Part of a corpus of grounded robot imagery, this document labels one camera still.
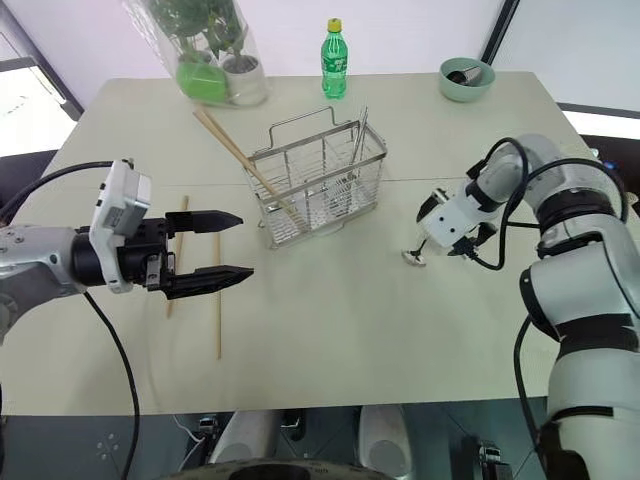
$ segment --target bottle cap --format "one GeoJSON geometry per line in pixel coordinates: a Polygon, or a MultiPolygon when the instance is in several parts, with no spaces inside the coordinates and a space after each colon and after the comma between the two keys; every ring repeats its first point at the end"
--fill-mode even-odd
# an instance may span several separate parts
{"type": "Polygon", "coordinates": [[[342,31],[342,20],[339,18],[330,18],[327,25],[327,30],[331,33],[339,33],[342,31]]]}

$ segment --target robotic arm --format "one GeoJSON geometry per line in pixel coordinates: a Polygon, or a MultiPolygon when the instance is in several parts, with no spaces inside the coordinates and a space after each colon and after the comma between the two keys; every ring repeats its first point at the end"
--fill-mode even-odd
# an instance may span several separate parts
{"type": "Polygon", "coordinates": [[[167,248],[176,232],[218,232],[242,219],[211,210],[143,220],[150,196],[150,179],[131,162],[116,161],[100,185],[90,227],[0,228],[0,342],[32,308],[87,287],[106,284],[124,293],[137,284],[173,299],[216,292],[253,274],[250,268],[222,265],[177,275],[167,248]]]}
{"type": "MultiPolygon", "coordinates": [[[[546,138],[520,139],[535,171],[560,160],[546,138]]],[[[523,159],[498,148],[448,198],[438,190],[417,221],[452,254],[477,260],[489,222],[520,185],[523,159]],[[477,237],[468,234],[478,229],[477,237]]],[[[584,165],[527,177],[524,201],[538,220],[539,261],[520,277],[532,323],[560,342],[537,450],[550,479],[635,479],[640,472],[640,255],[609,200],[608,179],[584,165]]],[[[405,252],[412,264],[419,252],[405,252]]]]}

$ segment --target wire basket handle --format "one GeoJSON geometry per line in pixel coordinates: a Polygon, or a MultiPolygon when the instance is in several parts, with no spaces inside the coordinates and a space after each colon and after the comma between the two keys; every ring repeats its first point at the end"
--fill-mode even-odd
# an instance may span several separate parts
{"type": "Polygon", "coordinates": [[[267,151],[269,151],[269,150],[271,150],[273,148],[274,143],[275,143],[273,141],[273,130],[276,127],[280,127],[282,125],[286,125],[287,123],[295,122],[296,120],[302,120],[303,118],[307,118],[307,117],[310,117],[312,115],[317,115],[317,114],[322,113],[322,112],[324,112],[326,110],[331,110],[331,123],[333,123],[334,127],[338,127],[340,125],[344,125],[345,123],[349,123],[350,122],[350,120],[345,120],[344,122],[337,123],[336,122],[336,112],[335,112],[335,110],[333,109],[333,107],[331,105],[329,105],[327,107],[323,107],[323,108],[321,108],[319,110],[315,110],[313,112],[303,113],[302,115],[298,115],[297,117],[293,117],[293,118],[290,118],[288,120],[283,120],[281,122],[277,122],[277,123],[274,123],[273,125],[271,125],[271,127],[269,127],[269,146],[266,147],[266,148],[261,148],[260,150],[256,150],[254,155],[257,155],[257,154],[263,153],[263,152],[267,152],[267,151]]]}

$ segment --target plant pot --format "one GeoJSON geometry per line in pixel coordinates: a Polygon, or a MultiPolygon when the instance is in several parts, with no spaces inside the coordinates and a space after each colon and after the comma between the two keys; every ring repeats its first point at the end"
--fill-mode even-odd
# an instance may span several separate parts
{"type": "Polygon", "coordinates": [[[176,81],[189,98],[208,104],[227,100],[227,82],[223,71],[206,63],[180,62],[176,81]]]}
{"type": "Polygon", "coordinates": [[[222,63],[227,77],[229,101],[257,105],[267,98],[267,81],[260,61],[250,55],[232,56],[222,63]]]}

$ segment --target potted plant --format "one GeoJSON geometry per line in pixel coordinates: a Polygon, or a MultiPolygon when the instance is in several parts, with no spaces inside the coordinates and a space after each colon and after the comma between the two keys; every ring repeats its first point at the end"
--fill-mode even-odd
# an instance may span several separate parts
{"type": "MultiPolygon", "coordinates": [[[[252,39],[233,0],[131,2],[145,2],[145,10],[177,53],[172,70],[186,95],[205,103],[236,105],[253,105],[266,98],[262,65],[257,54],[246,51],[252,39]]],[[[138,23],[145,20],[131,11],[138,23]]]]}

